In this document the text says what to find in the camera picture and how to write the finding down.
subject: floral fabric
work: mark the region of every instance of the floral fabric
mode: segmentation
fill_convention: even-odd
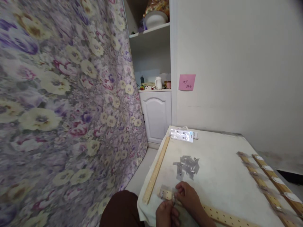
[[[122,0],[0,2],[0,226],[96,226],[147,138]]]

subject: perforated wooden strip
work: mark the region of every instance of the perforated wooden strip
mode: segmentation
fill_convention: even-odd
[[[164,189],[159,190],[159,192],[158,192],[159,197],[161,197],[162,191],[163,191],[163,198],[165,198],[166,200],[173,199],[172,192],[164,190]],[[179,201],[176,201],[176,204],[182,206],[182,204]],[[218,222],[225,226],[230,226],[230,227],[257,227],[258,226],[256,224],[250,223],[244,219],[230,215],[226,212],[220,211],[213,207],[209,207],[204,204],[202,204],[202,207],[204,208],[205,212],[211,219],[213,219],[215,222]]]
[[[157,180],[160,167],[162,165],[162,161],[163,161],[163,158],[164,158],[164,155],[165,155],[165,152],[166,152],[166,148],[167,148],[169,139],[170,139],[170,137],[166,137],[164,145],[163,145],[162,150],[161,150],[161,153],[159,155],[158,161],[156,163],[154,171],[152,172],[151,178],[148,182],[146,191],[145,191],[143,199],[142,199],[145,204],[148,204],[149,199],[151,198],[152,190],[154,189],[155,182]]]
[[[260,160],[258,159],[258,155],[255,155],[253,154],[252,157],[254,158],[254,160],[258,163],[258,165],[260,167],[262,166],[267,166],[266,162],[264,160]],[[274,186],[279,190],[279,192],[281,194],[284,194],[285,192],[289,192],[289,193],[292,193],[292,191],[284,184],[280,184],[280,183],[277,183],[276,181],[274,181],[272,179],[272,177],[275,177],[275,178],[279,178],[274,171],[268,171],[264,168],[261,168],[263,170],[263,172],[269,177],[269,179],[272,181],[272,183],[274,184]],[[290,200],[289,198],[287,197],[284,197],[286,199],[286,201],[290,204],[290,206],[294,209],[294,211],[297,213],[297,215],[299,217],[301,217],[301,219],[303,220],[303,204],[300,203],[300,202],[295,202],[295,201],[292,201]]]
[[[246,162],[246,163],[250,162],[247,157],[240,156],[240,158],[242,159],[243,162]],[[251,166],[247,166],[247,169],[249,170],[249,172],[257,172],[256,169]],[[252,175],[252,177],[254,178],[254,180],[256,181],[258,186],[267,187],[266,183],[262,179],[260,179],[257,176],[254,176],[254,175]],[[266,197],[266,199],[268,200],[268,202],[270,204],[273,204],[277,207],[282,208],[282,205],[280,204],[279,200],[276,197],[274,197],[272,195],[268,195],[268,194],[264,194],[264,196]],[[295,227],[296,226],[295,223],[291,222],[290,220],[286,219],[285,217],[279,216],[279,215],[278,215],[278,217],[280,218],[280,220],[282,221],[284,226],[286,226],[286,227]]]

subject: white table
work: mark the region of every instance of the white table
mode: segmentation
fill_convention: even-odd
[[[248,155],[257,154],[247,140],[241,136],[191,131],[197,131],[199,134],[199,139],[194,140],[193,143],[170,139],[150,201],[145,205],[142,198],[166,137],[163,139],[138,198],[140,220],[146,221],[150,226],[156,226],[155,213],[162,202],[157,193],[162,185],[174,188],[179,183],[176,179],[177,166],[173,166],[172,163],[179,162],[183,155],[190,155],[192,158],[200,159],[200,169],[198,174],[194,175],[194,180],[185,175],[183,181],[188,182],[196,190],[201,203],[260,226],[284,226],[258,189],[257,183],[243,165],[241,158],[236,154],[238,151]],[[258,172],[266,177],[261,169],[258,169]],[[278,193],[270,180],[265,182],[269,188]],[[284,208],[293,211],[283,197],[278,199]],[[176,207],[181,214],[182,226],[197,226],[183,208]]]

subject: hand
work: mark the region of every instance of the hand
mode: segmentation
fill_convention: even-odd
[[[190,215],[192,215],[193,211],[202,208],[198,194],[188,183],[181,181],[176,185],[176,189],[178,193],[175,193],[175,197],[182,203]]]
[[[176,185],[178,193],[175,198],[179,200],[187,212],[195,219],[200,227],[216,227],[214,221],[207,215],[202,207],[195,189],[188,183],[181,181]]]
[[[180,226],[179,212],[172,201],[163,201],[156,211],[156,227]]]

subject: white wall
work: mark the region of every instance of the white wall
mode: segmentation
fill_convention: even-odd
[[[144,82],[155,82],[156,77],[161,73],[170,73],[169,43],[142,53],[133,53],[132,57],[136,83],[139,85],[141,76],[144,77]],[[164,80],[170,80],[170,77],[162,78],[162,83]]]
[[[303,10],[295,3],[178,1],[177,77],[196,74],[196,83],[177,91],[176,120],[241,133],[274,167],[303,174]]]

